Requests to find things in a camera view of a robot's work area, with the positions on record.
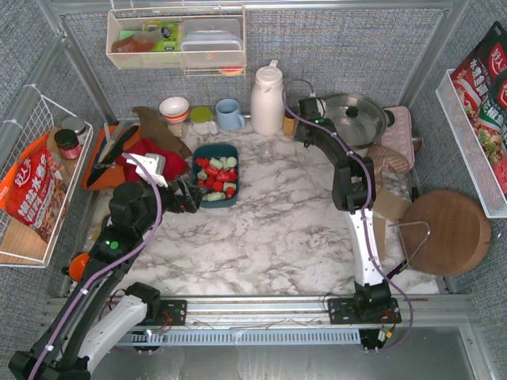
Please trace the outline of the green coffee capsule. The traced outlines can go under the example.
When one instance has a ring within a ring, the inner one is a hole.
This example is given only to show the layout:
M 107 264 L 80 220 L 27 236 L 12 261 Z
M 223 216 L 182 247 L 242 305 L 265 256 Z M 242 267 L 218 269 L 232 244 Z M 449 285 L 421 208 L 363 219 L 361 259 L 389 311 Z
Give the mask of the green coffee capsule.
M 235 167 L 237 165 L 237 159 L 235 157 L 227 158 L 227 165 L 231 168 Z
M 221 200 L 225 200 L 225 199 L 226 199 L 226 195 L 224 192 L 210 192 L 203 197 L 203 201 L 207 201 L 207 202 L 215 202 L 215 201 L 221 201 Z
M 222 169 L 223 168 L 223 162 L 217 158 L 211 158 L 209 160 L 209 165 L 214 167 L 215 169 Z
M 196 185 L 197 186 L 204 186 L 207 179 L 208 179 L 208 175 L 206 174 L 206 172 L 204 170 L 199 171 L 196 174 Z
M 237 184 L 231 183 L 231 182 L 224 182 L 223 183 L 223 191 L 226 192 L 227 189 L 232 188 L 233 190 L 237 190 Z

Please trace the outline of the steel pot with lid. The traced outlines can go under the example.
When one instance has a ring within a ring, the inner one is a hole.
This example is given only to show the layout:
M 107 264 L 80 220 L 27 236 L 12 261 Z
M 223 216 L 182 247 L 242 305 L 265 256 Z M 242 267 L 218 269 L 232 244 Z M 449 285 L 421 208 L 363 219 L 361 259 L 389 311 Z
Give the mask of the steel pot with lid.
M 336 93 L 324 98 L 325 116 L 338 135 L 355 150 L 377 143 L 395 123 L 392 111 L 379 107 L 373 100 L 354 93 Z

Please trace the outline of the teal storage basket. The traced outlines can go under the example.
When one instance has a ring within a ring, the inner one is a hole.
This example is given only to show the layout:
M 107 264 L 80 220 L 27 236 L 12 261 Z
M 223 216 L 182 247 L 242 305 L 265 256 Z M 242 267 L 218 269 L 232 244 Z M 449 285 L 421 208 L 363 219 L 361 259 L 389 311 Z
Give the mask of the teal storage basket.
M 219 169 L 219 171 L 229 172 L 229 170 L 231 169 L 231 167 L 229 167 L 227 165 L 227 158 L 229 158 L 229 157 L 235 157 L 237 159 L 237 165 L 232 168 L 237 169 L 238 178 L 236 180 L 231 179 L 230 181 L 228 181 L 228 182 L 237 184 L 237 190 L 236 190 L 234 197 L 232 197 L 230 199 L 228 199 L 226 197 L 225 200 L 215 201 L 215 202 L 202 201 L 201 206 L 203 208 L 225 208 L 225 207 L 231 207 L 236 203 L 236 201 L 238 199 L 239 188 L 240 188 L 240 186 L 239 186 L 239 174 L 240 174 L 239 152 L 236 147 L 232 146 L 231 144 L 227 144 L 227 143 L 205 144 L 203 146 L 199 146 L 194 151 L 193 159 L 192 159 L 192 183 L 194 185 L 196 185 L 196 174 L 201 170 L 205 171 L 205 169 L 202 169 L 201 167 L 199 167 L 196 164 L 197 158 L 207 158 L 208 160 L 210 160 L 211 158 L 217 158 L 223 162 L 223 168 Z M 205 186 L 210 189 L 210 192 L 214 192 L 214 190 L 212 189 L 212 185 L 215 181 L 217 181 L 216 176 L 215 177 L 208 176 L 208 179 L 205 182 Z

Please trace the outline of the striped pink cloth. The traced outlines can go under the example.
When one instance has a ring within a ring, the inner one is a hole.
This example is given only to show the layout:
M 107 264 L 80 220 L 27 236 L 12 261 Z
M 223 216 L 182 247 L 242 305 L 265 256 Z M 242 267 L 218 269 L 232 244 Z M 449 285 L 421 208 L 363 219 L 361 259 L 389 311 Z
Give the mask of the striped pink cloth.
M 373 161 L 375 175 L 380 175 L 384 171 L 406 173 L 410 170 L 409 160 L 389 147 L 372 145 L 368 148 L 368 156 Z

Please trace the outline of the brown cardboard square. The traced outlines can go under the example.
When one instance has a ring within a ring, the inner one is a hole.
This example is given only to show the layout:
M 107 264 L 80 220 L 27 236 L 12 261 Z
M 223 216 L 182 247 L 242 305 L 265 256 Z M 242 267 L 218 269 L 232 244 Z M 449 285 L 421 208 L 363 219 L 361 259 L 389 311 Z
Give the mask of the brown cardboard square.
M 411 202 L 382 188 L 376 195 L 374 212 L 390 222 L 397 222 L 404 216 L 410 206 Z
M 385 218 L 374 216 L 373 217 L 373 229 L 375 234 L 375 241 L 377 252 L 381 261 L 387 258 L 387 246 L 386 246 L 386 231 L 387 222 Z

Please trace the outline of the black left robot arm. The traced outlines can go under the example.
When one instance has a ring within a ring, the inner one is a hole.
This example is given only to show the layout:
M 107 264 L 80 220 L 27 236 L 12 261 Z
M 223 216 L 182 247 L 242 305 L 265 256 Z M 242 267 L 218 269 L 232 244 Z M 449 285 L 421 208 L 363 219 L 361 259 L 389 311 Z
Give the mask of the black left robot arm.
M 179 178 L 166 188 L 125 182 L 112 193 L 109 214 L 90 250 L 82 278 L 43 336 L 16 351 L 9 369 L 17 379 L 88 379 L 124 334 L 161 309 L 159 290 L 143 283 L 103 319 L 97 316 L 150 239 L 165 212 L 194 213 L 206 189 Z

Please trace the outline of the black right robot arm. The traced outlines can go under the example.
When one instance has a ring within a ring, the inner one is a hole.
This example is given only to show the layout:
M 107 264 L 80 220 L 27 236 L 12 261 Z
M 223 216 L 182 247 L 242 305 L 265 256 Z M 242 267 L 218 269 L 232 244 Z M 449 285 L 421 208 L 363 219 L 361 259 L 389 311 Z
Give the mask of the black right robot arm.
M 391 301 L 373 228 L 373 161 L 353 151 L 333 122 L 324 117 L 324 109 L 324 101 L 317 97 L 300 100 L 295 136 L 305 146 L 318 147 L 334 164 L 332 198 L 334 206 L 345 212 L 355 260 L 354 313 L 364 320 L 386 309 Z

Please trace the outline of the red coffee capsule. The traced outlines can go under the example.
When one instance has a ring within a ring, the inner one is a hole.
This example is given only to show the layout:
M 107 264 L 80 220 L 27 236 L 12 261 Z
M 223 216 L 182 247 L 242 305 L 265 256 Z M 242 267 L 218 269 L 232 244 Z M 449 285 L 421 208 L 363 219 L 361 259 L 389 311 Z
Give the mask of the red coffee capsule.
M 223 182 L 222 181 L 219 181 L 219 180 L 216 180 L 213 185 L 212 185 L 212 189 L 215 191 L 215 192 L 221 192 L 223 190 Z
M 226 197 L 228 199 L 230 199 L 230 198 L 234 197 L 235 193 L 236 193 L 236 190 L 234 188 L 228 188 L 226 190 Z
M 210 161 L 207 158 L 197 158 L 196 164 L 202 169 L 206 169 L 209 166 Z
M 219 170 L 217 168 L 215 168 L 214 166 L 212 165 L 209 165 L 206 169 L 205 169 L 205 172 L 208 176 L 217 176 L 219 174 Z
M 234 180 L 236 180 L 236 179 L 238 178 L 238 171 L 237 171 L 237 169 L 236 169 L 236 168 L 231 168 L 231 169 L 229 170 L 229 176 L 230 176 L 230 178 L 231 178 L 233 181 L 234 181 Z
M 198 186 L 197 189 L 201 194 L 208 194 L 210 192 L 210 189 L 208 187 L 204 186 Z
M 216 175 L 216 180 L 221 182 L 228 182 L 231 180 L 230 173 L 227 171 L 220 171 Z

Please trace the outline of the orange spice bottle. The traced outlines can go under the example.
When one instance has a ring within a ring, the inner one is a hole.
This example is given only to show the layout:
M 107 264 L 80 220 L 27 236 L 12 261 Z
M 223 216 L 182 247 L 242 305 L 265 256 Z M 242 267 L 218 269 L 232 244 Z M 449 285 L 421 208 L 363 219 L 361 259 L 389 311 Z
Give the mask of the orange spice bottle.
M 296 130 L 297 120 L 296 118 L 284 117 L 282 132 L 287 136 L 294 136 Z

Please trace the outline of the green lid white cup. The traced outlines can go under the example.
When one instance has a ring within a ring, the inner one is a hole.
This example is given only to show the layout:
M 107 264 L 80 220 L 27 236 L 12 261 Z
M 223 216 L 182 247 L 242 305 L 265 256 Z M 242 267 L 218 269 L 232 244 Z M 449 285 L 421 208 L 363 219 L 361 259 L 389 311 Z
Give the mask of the green lid white cup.
M 218 128 L 212 118 L 212 111 L 205 106 L 198 106 L 192 109 L 189 114 L 193 130 L 198 135 L 216 135 Z

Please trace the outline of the light blue mug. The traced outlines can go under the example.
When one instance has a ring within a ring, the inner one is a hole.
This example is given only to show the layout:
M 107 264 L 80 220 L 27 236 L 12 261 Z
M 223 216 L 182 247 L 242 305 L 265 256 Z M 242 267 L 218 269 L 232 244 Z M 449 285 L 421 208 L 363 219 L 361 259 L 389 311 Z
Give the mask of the light blue mug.
M 215 106 L 218 127 L 224 131 L 237 131 L 246 126 L 239 103 L 234 99 L 222 99 Z

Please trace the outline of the white orange striped bowl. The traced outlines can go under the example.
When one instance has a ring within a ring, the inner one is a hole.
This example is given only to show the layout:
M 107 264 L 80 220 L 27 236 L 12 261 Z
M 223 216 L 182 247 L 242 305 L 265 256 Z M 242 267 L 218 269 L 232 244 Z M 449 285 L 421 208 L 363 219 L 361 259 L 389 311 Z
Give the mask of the white orange striped bowl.
M 180 123 L 189 116 L 189 102 L 183 97 L 169 97 L 159 105 L 158 110 L 168 123 Z

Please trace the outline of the pink egg tray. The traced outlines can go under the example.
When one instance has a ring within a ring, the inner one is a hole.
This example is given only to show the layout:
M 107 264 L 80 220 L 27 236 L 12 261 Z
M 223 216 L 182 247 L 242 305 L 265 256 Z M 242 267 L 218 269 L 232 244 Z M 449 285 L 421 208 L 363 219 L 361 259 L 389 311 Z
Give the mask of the pink egg tray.
M 412 143 L 412 119 L 405 106 L 384 109 L 388 126 L 381 136 L 380 144 L 402 154 L 409 162 L 409 169 L 414 167 L 415 153 Z

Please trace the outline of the dark lid jar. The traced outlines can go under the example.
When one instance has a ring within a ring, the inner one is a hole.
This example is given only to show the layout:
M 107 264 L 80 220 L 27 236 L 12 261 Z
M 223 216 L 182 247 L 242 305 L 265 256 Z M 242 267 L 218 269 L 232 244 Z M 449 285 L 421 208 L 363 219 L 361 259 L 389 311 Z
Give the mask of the dark lid jar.
M 54 134 L 55 144 L 60 155 L 67 160 L 78 159 L 82 152 L 82 147 L 78 141 L 76 133 L 69 129 L 59 129 Z

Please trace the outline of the orange seasoning bag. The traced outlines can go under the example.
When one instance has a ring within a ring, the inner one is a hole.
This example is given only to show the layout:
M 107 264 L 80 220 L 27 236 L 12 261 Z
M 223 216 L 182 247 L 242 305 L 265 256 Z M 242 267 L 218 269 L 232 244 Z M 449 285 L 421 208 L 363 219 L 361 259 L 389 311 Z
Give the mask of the orange seasoning bag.
M 1 209 L 34 230 L 46 243 L 64 208 L 65 182 L 55 175 L 46 133 L 32 142 L 1 182 Z

